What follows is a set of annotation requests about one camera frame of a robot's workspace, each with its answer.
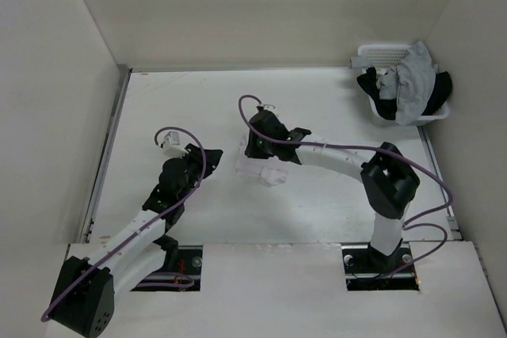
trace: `white connector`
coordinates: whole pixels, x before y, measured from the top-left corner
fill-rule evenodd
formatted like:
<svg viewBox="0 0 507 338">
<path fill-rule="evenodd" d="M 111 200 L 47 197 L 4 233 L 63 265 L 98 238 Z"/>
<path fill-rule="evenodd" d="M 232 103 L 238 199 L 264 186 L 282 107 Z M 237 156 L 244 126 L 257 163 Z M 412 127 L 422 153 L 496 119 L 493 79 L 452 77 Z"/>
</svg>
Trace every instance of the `white connector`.
<svg viewBox="0 0 507 338">
<path fill-rule="evenodd" d="M 163 149 L 164 154 L 170 158 L 182 158 L 188 152 L 180 145 L 180 135 L 176 131 L 169 132 L 164 136 L 164 140 L 160 147 Z"/>
<path fill-rule="evenodd" d="M 276 113 L 275 111 L 275 105 L 274 104 L 261 104 L 261 107 L 266 110 L 266 111 L 270 111 L 272 112 L 273 114 L 275 114 L 275 116 L 278 118 L 278 114 Z"/>
</svg>

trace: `black cloth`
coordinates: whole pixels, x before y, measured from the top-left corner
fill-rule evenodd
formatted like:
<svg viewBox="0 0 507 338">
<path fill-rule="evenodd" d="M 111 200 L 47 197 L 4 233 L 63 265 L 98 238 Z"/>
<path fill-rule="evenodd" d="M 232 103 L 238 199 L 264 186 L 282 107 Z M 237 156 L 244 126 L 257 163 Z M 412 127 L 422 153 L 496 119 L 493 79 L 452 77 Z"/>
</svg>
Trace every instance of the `black cloth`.
<svg viewBox="0 0 507 338">
<path fill-rule="evenodd" d="M 452 80 L 447 71 L 436 75 L 435 87 L 428 99 L 425 111 L 422 115 L 433 115 L 449 98 L 452 92 Z"/>
<path fill-rule="evenodd" d="M 369 67 L 365 74 L 357 77 L 357 83 L 361 89 L 373 99 L 375 108 L 380 116 L 386 120 L 395 120 L 396 111 L 398 106 L 396 105 L 396 99 L 380 99 L 380 90 L 377 89 L 377 70 L 375 67 Z M 452 92 L 452 80 L 451 76 L 447 71 L 436 75 L 435 86 L 431 97 L 429 97 L 428 104 L 426 105 L 425 111 L 422 115 L 433 115 L 438 111 L 444 102 L 449 98 Z"/>
<path fill-rule="evenodd" d="M 377 89 L 377 70 L 375 67 L 369 67 L 365 74 L 357 77 L 357 83 L 361 89 L 373 99 L 375 107 L 380 116 L 387 120 L 396 119 L 396 105 L 395 99 L 380 99 L 380 90 Z"/>
</svg>

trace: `white floor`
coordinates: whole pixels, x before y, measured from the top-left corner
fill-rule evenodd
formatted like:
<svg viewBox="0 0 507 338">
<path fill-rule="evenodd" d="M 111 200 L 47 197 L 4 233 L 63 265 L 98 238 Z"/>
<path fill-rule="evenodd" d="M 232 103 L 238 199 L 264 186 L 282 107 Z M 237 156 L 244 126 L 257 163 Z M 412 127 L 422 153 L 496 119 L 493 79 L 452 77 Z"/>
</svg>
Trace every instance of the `white floor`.
<svg viewBox="0 0 507 338">
<path fill-rule="evenodd" d="M 157 184 L 166 157 L 154 145 L 153 134 L 168 125 L 188 128 L 205 148 L 224 150 L 218 169 L 187 201 L 186 212 L 170 231 L 180 244 L 368 241 L 374 214 L 356 181 L 297 165 L 290 167 L 287 183 L 275 188 L 234 174 L 238 144 L 247 131 L 237 106 L 245 93 L 274 104 L 289 129 L 309 128 L 338 143 L 392 142 L 405 156 L 429 167 L 416 127 L 370 123 L 368 99 L 356 76 L 347 69 L 133 74 L 91 241 L 106 241 L 121 230 Z M 245 102 L 249 115 L 255 113 L 254 106 Z M 364 160 L 371 156 L 364 154 Z M 444 202 L 440 189 L 420 178 L 409 216 Z M 448 229 L 444 211 L 425 221 Z M 441 232 L 415 229 L 405 233 L 405 239 L 440 240 Z"/>
<path fill-rule="evenodd" d="M 347 291 L 340 245 L 205 245 L 203 259 L 200 292 L 126 294 L 101 338 L 505 337 L 470 242 L 417 263 L 418 292 Z M 51 321 L 45 337 L 78 336 Z"/>
</svg>

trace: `white wall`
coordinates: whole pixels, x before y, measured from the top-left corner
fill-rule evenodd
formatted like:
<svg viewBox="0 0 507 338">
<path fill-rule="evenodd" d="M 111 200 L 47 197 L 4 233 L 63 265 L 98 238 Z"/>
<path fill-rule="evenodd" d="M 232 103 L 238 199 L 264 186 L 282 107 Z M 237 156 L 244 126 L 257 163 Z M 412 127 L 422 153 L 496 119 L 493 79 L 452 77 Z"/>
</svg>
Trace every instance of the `white wall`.
<svg viewBox="0 0 507 338">
<path fill-rule="evenodd" d="M 0 265 L 2 338 L 42 338 L 40 322 L 62 267 L 67 245 L 31 245 L 3 252 Z"/>
<path fill-rule="evenodd" d="M 507 315 L 507 0 L 451 0 L 428 38 L 454 83 L 452 114 L 432 125 L 463 236 L 478 243 Z"/>
<path fill-rule="evenodd" d="M 118 63 L 343 65 L 426 37 L 448 0 L 85 0 Z"/>
<path fill-rule="evenodd" d="M 83 0 L 0 0 L 0 246 L 74 240 L 118 70 Z"/>
</svg>

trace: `cable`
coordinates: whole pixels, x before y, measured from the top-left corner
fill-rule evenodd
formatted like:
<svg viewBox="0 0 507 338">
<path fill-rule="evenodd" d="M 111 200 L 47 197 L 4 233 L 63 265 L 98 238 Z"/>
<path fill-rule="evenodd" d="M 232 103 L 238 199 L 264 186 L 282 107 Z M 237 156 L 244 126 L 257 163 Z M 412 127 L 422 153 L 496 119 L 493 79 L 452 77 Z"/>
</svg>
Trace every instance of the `cable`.
<svg viewBox="0 0 507 338">
<path fill-rule="evenodd" d="M 164 275 L 171 277 L 180 277 L 183 280 L 188 281 L 186 284 L 176 284 L 176 283 L 139 283 L 135 287 L 136 288 L 144 288 L 144 287 L 167 287 L 167 288 L 180 288 L 180 289 L 188 289 L 194 286 L 194 280 L 188 275 L 184 275 L 180 272 L 155 272 L 152 275 Z"/>
<path fill-rule="evenodd" d="M 393 272 L 390 272 L 386 275 L 378 275 L 378 277 L 376 276 L 376 278 L 383 278 L 384 276 L 386 277 L 389 277 L 389 276 L 392 276 L 394 273 L 397 273 L 399 271 L 401 271 L 402 269 L 405 269 L 411 265 L 413 265 L 415 262 L 419 261 L 420 259 L 424 259 L 425 257 L 427 257 L 428 255 L 431 255 L 432 253 L 434 253 L 435 251 L 437 251 L 440 247 L 442 247 L 445 242 L 447 241 L 448 239 L 448 234 L 447 234 L 447 231 L 445 231 L 445 229 L 441 226 L 438 226 L 438 225 L 435 225 L 435 224 L 432 224 L 432 223 L 418 223 L 417 225 L 412 225 L 412 226 L 408 226 L 411 222 L 419 219 L 419 218 L 422 218 L 424 217 L 425 215 L 428 215 L 428 214 L 432 214 L 436 211 L 440 211 L 440 210 L 443 210 L 449 206 L 452 205 L 452 201 L 454 200 L 454 195 L 452 194 L 452 190 L 440 179 L 438 178 L 438 176 L 436 176 L 435 174 L 431 173 L 429 170 L 427 170 L 425 167 L 419 165 L 417 162 L 414 162 L 412 160 L 410 160 L 409 158 L 406 158 L 404 156 L 402 156 L 401 154 L 396 154 L 395 152 L 391 152 L 389 150 L 385 150 L 383 148 L 377 148 L 377 147 L 374 147 L 374 146 L 354 146 L 354 145 L 341 145 L 341 144 L 324 144 L 324 143 L 321 143 L 321 142 L 293 142 L 293 141 L 290 141 L 290 140 L 278 140 L 278 139 L 273 139 L 273 138 L 270 138 L 269 136 L 266 136 L 264 134 L 262 134 L 261 132 L 257 131 L 254 126 L 252 126 L 252 124 L 250 124 L 249 120 L 246 118 L 246 115 L 243 111 L 243 107 L 242 107 L 242 102 L 243 100 L 245 99 L 253 99 L 255 101 L 258 102 L 258 104 L 262 104 L 262 101 L 254 96 L 254 95 L 249 95 L 249 94 L 246 94 L 246 95 L 242 95 L 239 99 L 238 99 L 238 108 L 239 108 L 239 114 L 241 115 L 241 118 L 243 119 L 243 122 L 245 122 L 246 126 L 257 136 L 259 136 L 260 138 L 263 138 L 265 141 L 267 142 L 272 142 L 272 143 L 275 143 L 275 144 L 284 144 L 284 145 L 288 145 L 288 146 L 318 146 L 318 147 L 326 147 L 326 148 L 332 148 L 332 149 L 335 149 L 335 150 L 369 150 L 369 151 L 373 151 L 373 152 L 376 152 L 376 153 L 379 153 L 379 154 L 385 154 L 386 156 L 390 156 L 392 158 L 395 158 L 401 162 L 404 162 L 412 167 L 414 167 L 415 169 L 423 172 L 426 176 L 428 176 L 429 178 L 431 178 L 432 180 L 434 180 L 435 182 L 437 182 L 444 190 L 445 192 L 447 193 L 447 196 L 448 196 L 448 200 L 446 203 L 444 203 L 443 205 L 441 206 L 438 206 L 438 207 L 434 207 L 434 208 L 431 208 L 427 211 L 422 211 L 421 213 L 415 215 L 414 217 L 412 218 L 409 218 L 407 219 L 404 223 L 403 223 L 403 229 L 405 231 L 407 230 L 412 230 L 413 228 L 416 228 L 416 227 L 423 227 L 423 226 L 426 226 L 426 227 L 435 227 L 439 230 L 442 230 L 444 231 L 444 239 L 442 240 L 442 242 L 437 246 L 435 247 L 434 249 L 428 251 L 427 253 L 413 259 L 412 261 L 410 261 L 409 263 L 406 263 L 404 264 L 403 266 L 401 266 L 400 268 L 397 268 L 395 269 Z"/>
<path fill-rule="evenodd" d="M 64 290 L 61 294 L 59 294 L 59 296 L 57 298 L 55 298 L 55 301 L 53 301 L 49 306 L 48 308 L 44 311 L 44 313 L 42 314 L 42 316 L 40 317 L 40 320 L 42 322 L 48 322 L 51 318 L 49 317 L 49 315 L 52 313 L 52 311 L 55 309 L 55 307 L 61 303 L 61 301 L 66 297 L 68 296 L 68 294 L 70 292 L 72 292 L 72 290 L 74 288 L 76 288 L 77 285 L 80 284 L 81 281 L 83 281 L 86 277 L 88 277 L 93 271 L 95 271 L 99 266 L 101 266 L 103 263 L 105 263 L 107 260 L 111 259 L 111 257 L 113 257 L 116 253 L 118 253 L 123 247 L 125 247 L 128 243 L 130 243 L 135 237 L 137 237 L 139 235 L 139 233 L 141 231 L 144 231 L 147 227 L 149 227 L 150 225 L 152 225 L 154 222 L 158 221 L 159 219 L 161 218 L 164 218 L 166 215 L 168 215 L 171 211 L 174 211 L 175 209 L 177 209 L 178 207 L 180 207 L 200 186 L 200 183 L 201 181 L 204 179 L 204 175 L 206 173 L 206 153 L 204 152 L 204 148 L 203 148 L 203 145 L 200 143 L 199 139 L 190 131 L 187 131 L 185 130 L 184 128 L 179 128 L 179 127 L 164 127 L 164 128 L 161 128 L 160 130 L 158 130 L 156 133 L 155 133 L 155 144 L 158 146 L 158 141 L 157 141 L 157 137 L 164 131 L 168 131 L 168 130 L 173 130 L 173 131 L 179 131 L 179 132 L 182 132 L 184 133 L 185 135 L 189 136 L 190 138 L 192 138 L 195 143 L 198 145 L 199 149 L 200 149 L 200 153 L 202 154 L 202 157 L 203 157 L 203 170 L 201 172 L 201 175 L 199 177 L 199 179 L 197 180 L 196 182 L 196 185 L 194 186 L 194 188 L 187 194 L 185 195 L 182 199 L 180 199 L 179 201 L 177 201 L 173 206 L 169 207 L 168 209 L 164 210 L 162 213 L 160 213 L 159 215 L 157 215 L 156 217 L 153 217 L 152 219 L 150 219 L 148 222 L 146 222 L 144 225 L 142 225 L 138 231 L 134 232 L 131 236 L 127 237 L 123 242 L 121 242 L 117 247 L 115 247 L 114 249 L 111 250 L 110 253 L 108 253 L 107 255 L 105 255 L 102 259 L 100 259 L 97 263 L 95 263 L 94 265 L 92 265 L 90 268 L 88 268 L 85 272 L 83 272 L 71 285 L 69 285 L 67 287 L 66 290 Z"/>
</svg>

